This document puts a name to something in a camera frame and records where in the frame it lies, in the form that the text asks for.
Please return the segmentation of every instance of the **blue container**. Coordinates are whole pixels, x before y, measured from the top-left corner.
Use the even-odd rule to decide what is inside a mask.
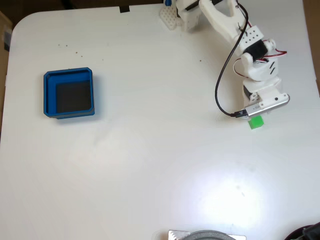
[[[43,77],[43,112],[66,119],[95,114],[94,84],[88,67],[48,71]]]

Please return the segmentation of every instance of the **robotic arm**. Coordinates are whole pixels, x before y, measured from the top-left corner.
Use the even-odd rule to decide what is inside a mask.
[[[162,18],[166,8],[171,8],[176,25],[181,25],[183,30],[189,31],[198,25],[199,16],[203,13],[226,42],[234,46],[216,86],[216,102],[223,113],[230,117],[251,119],[286,105],[290,101],[290,96],[282,92],[282,80],[278,77],[278,58],[287,52],[277,50],[273,39],[263,40],[264,35],[257,26],[250,24],[247,11],[238,3],[238,0],[225,0],[230,16],[216,9],[215,5],[222,1],[177,0],[171,2],[171,6],[164,7],[160,17]],[[175,25],[169,25],[172,22],[168,24],[165,18],[162,20],[168,27],[170,26],[170,29],[175,28]],[[227,113],[219,104],[217,90],[224,68],[234,52],[239,56],[233,65],[234,72],[245,78],[243,80],[244,109]],[[242,63],[241,73],[236,70],[237,62]]]

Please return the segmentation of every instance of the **black object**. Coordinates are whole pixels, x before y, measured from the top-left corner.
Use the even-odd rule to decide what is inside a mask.
[[[298,228],[285,240],[320,240],[320,222]]]
[[[213,4],[213,5],[216,5],[216,4],[218,4],[218,3],[221,3],[222,1],[223,1],[223,0],[212,0],[212,4]],[[195,1],[194,3],[190,4],[189,6],[187,6],[187,7],[185,8],[185,10],[189,11],[189,10],[195,8],[195,7],[198,6],[198,5],[199,5],[199,0],[197,0],[197,1]]]
[[[11,34],[7,31],[4,31],[4,50],[10,51],[10,43],[11,43]]]
[[[272,69],[272,71],[270,72],[270,75],[274,72],[275,69],[276,69],[275,67]]]
[[[248,112],[245,109],[241,111],[236,111],[234,114],[236,118],[242,118],[242,117],[248,116]]]
[[[247,47],[243,53],[250,54],[253,58],[253,61],[256,61],[258,59],[262,59],[264,55],[267,54],[267,52],[268,49],[266,48],[264,42],[262,40],[259,40],[251,46]]]
[[[176,9],[176,16],[177,16],[178,18],[181,18],[181,17],[179,16],[179,13],[178,13],[178,8],[175,7],[175,9]]]
[[[120,13],[127,13],[127,12],[130,12],[130,8],[129,6],[119,6],[119,9],[120,9]]]
[[[61,3],[65,10],[76,9],[70,0],[61,0]]]
[[[243,92],[244,92],[245,96],[250,100],[250,96],[252,93],[249,92],[249,90],[245,86],[243,86]]]
[[[303,230],[303,236],[306,240],[320,240],[320,222]]]
[[[90,82],[62,83],[56,86],[56,112],[69,113],[91,108]]]
[[[219,87],[219,84],[220,84],[220,81],[221,81],[221,78],[222,78],[222,75],[224,74],[224,71],[232,57],[232,55],[234,54],[234,52],[236,51],[240,41],[242,40],[242,37],[244,36],[245,32],[246,32],[246,29],[247,29],[247,26],[248,26],[248,23],[249,23],[249,14],[247,12],[247,10],[244,8],[244,6],[242,6],[240,3],[238,3],[238,6],[244,11],[244,14],[245,14],[245,24],[244,24],[244,27],[241,31],[241,34],[238,38],[238,40],[236,41],[233,49],[231,50],[229,56],[227,57],[222,69],[221,69],[221,72],[220,72],[220,75],[218,77],[218,80],[216,81],[216,85],[215,85],[215,90],[214,90],[214,98],[215,98],[215,102],[216,102],[216,105],[218,106],[218,108],[220,109],[221,112],[223,112],[225,115],[229,116],[229,117],[236,117],[236,113],[228,113],[226,112],[221,106],[220,106],[220,103],[219,103],[219,100],[218,100],[218,87]]]

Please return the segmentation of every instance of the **metal plate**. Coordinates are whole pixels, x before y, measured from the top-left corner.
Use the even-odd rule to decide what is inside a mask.
[[[168,240],[182,240],[185,237],[189,236],[191,233],[188,231],[179,231],[179,230],[169,230],[168,232]],[[230,235],[235,240],[246,240],[246,236],[239,236],[239,235]]]
[[[185,237],[183,240],[235,240],[235,239],[219,231],[206,230],[206,231],[194,232],[189,236]]]

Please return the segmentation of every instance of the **round metal object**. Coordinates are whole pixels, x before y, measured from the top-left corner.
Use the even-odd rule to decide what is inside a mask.
[[[227,234],[219,231],[196,231],[185,237],[183,240],[235,240]]]

